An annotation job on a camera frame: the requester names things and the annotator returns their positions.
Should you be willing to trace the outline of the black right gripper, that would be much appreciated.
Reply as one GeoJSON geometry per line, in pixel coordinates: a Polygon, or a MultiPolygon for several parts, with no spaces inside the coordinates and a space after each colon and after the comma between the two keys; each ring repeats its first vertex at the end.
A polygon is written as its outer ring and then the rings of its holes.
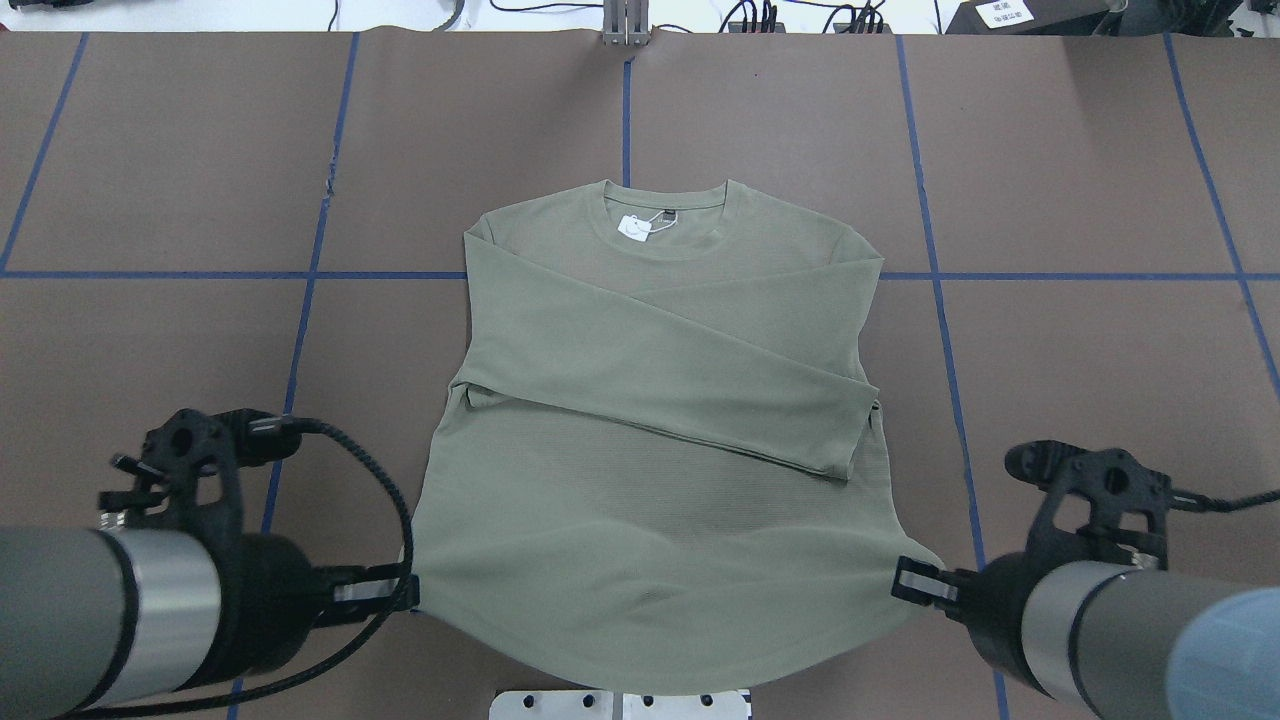
{"type": "Polygon", "coordinates": [[[979,656],[1004,675],[1033,678],[1021,641],[1030,593],[1070,562],[1129,565],[1144,553],[1169,569],[1172,479],[1121,448],[1089,451],[1055,439],[1016,445],[1006,473],[1044,492],[1021,551],[979,570],[948,571],[899,556],[891,596],[922,607],[956,609],[979,656]]]}

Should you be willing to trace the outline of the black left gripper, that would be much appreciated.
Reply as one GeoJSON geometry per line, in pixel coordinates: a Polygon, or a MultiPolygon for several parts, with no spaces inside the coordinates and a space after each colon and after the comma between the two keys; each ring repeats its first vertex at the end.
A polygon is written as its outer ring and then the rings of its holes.
{"type": "Polygon", "coordinates": [[[102,530],[124,561],[125,648],[114,691],[187,691],[284,666],[319,626],[365,623],[421,601],[399,564],[316,568],[292,541],[244,528],[241,471],[296,454],[297,432],[253,409],[182,409],[140,455],[110,464],[132,479],[104,491],[102,530]]]}

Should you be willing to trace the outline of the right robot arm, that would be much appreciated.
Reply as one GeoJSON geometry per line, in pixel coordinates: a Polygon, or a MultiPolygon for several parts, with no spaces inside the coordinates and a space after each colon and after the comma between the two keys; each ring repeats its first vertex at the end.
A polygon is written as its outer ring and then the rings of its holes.
{"type": "Polygon", "coordinates": [[[1179,489],[1121,448],[1010,448],[1044,500],[1021,551],[979,570],[900,557],[893,597],[961,624],[993,670],[1097,719],[1275,719],[1277,587],[1171,571],[1169,514],[1239,512],[1276,491],[1179,489]]]}

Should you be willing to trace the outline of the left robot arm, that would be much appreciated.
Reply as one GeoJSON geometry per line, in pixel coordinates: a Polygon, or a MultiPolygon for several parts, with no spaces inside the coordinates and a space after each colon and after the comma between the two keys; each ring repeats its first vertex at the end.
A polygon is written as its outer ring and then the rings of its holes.
{"type": "Polygon", "coordinates": [[[252,409],[184,407],[111,466],[96,528],[4,527],[3,716],[134,719],[280,694],[338,667],[420,584],[397,483],[333,424],[252,409]],[[319,566],[291,539],[244,525],[241,471],[306,436],[355,457],[396,510],[396,562],[319,566]]]}

